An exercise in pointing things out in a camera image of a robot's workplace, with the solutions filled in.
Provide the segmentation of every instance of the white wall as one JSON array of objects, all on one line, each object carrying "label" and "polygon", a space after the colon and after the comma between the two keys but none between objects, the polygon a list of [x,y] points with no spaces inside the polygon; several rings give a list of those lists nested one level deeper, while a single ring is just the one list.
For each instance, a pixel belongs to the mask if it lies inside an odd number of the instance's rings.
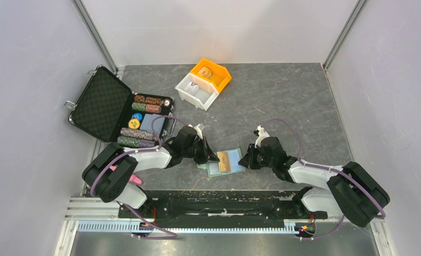
[{"label": "white wall", "polygon": [[94,139],[66,122],[103,64],[70,0],[0,1],[0,255],[52,255]]},{"label": "white wall", "polygon": [[356,0],[83,0],[119,66],[324,62]]},{"label": "white wall", "polygon": [[329,69],[355,159],[386,189],[398,255],[421,255],[421,1],[368,1]]}]

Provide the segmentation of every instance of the gray marble tabletop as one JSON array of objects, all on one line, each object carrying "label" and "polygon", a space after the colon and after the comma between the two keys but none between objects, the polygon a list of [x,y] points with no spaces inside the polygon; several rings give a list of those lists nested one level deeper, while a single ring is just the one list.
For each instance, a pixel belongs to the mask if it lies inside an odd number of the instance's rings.
[{"label": "gray marble tabletop", "polygon": [[[341,121],[325,73],[318,63],[226,64],[232,81],[207,111],[181,101],[175,86],[193,65],[126,66],[123,82],[135,92],[170,96],[173,114],[191,124],[205,125],[203,134],[214,152],[240,148],[246,153],[254,143],[253,131],[263,121],[278,117],[297,131],[301,157],[307,161],[344,165],[351,158]],[[297,143],[280,122],[265,127],[290,155]],[[143,189],[263,189],[296,190],[303,185],[279,180],[271,169],[208,178],[192,159],[170,169],[146,170],[137,175]]]}]

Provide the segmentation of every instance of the robotic arm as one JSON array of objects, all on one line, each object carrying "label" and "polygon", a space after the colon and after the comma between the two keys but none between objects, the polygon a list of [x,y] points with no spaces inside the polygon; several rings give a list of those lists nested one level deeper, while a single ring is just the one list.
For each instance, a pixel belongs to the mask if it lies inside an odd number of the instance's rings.
[{"label": "robotic arm", "polygon": [[[116,169],[106,169],[116,158],[120,158],[114,163]],[[82,179],[93,188],[100,173],[106,169],[95,184],[94,192],[105,203],[116,200],[138,209],[147,196],[140,187],[128,182],[132,173],[153,168],[167,169],[180,164],[183,158],[193,158],[197,164],[219,162],[200,125],[184,126],[176,137],[154,149],[123,148],[113,142],[84,170]]]},{"label": "robotic arm", "polygon": [[301,211],[325,211],[329,216],[344,214],[352,223],[365,227],[377,216],[379,210],[373,202],[347,178],[330,171],[337,169],[359,183],[380,207],[390,202],[385,190],[356,162],[345,166],[326,166],[308,163],[288,156],[277,137],[271,137],[264,128],[258,126],[254,144],[248,146],[248,152],[239,164],[252,170],[262,167],[272,168],[275,175],[292,183],[305,183],[306,187],[293,200]]}]

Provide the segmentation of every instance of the pink object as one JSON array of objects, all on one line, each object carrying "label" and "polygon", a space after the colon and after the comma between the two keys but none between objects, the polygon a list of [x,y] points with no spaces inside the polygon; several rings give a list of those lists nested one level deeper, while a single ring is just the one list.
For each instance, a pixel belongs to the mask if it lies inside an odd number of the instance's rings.
[{"label": "pink object", "polygon": [[[116,170],[116,166],[112,165],[110,167],[110,169],[112,171],[115,171]],[[132,183],[137,184],[137,185],[142,185],[143,184],[143,181],[141,181],[140,178],[137,177],[135,174],[132,174],[131,175],[131,177],[129,178],[129,182],[132,182]]]}]

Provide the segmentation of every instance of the metal floor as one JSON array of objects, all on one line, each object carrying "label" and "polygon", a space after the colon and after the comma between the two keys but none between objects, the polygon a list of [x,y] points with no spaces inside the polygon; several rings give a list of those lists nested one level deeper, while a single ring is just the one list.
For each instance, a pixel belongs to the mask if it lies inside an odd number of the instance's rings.
[{"label": "metal floor", "polygon": [[[193,65],[128,66],[123,82],[135,92],[174,97],[174,115],[192,124],[203,123],[214,151],[254,143],[253,130],[263,121],[280,117],[299,133],[301,157],[307,161],[343,165],[351,156],[333,96],[318,63],[262,63],[225,65],[233,79],[208,111],[181,101],[174,89]],[[266,127],[295,156],[292,133],[281,123]],[[298,190],[303,185],[276,178],[269,169],[208,178],[193,161],[166,170],[138,172],[143,189]],[[318,223],[317,235],[335,223]],[[178,240],[139,241],[125,233],[78,232],[71,255],[378,255],[370,229],[344,223],[336,234],[311,242],[292,235],[180,234]]]}]

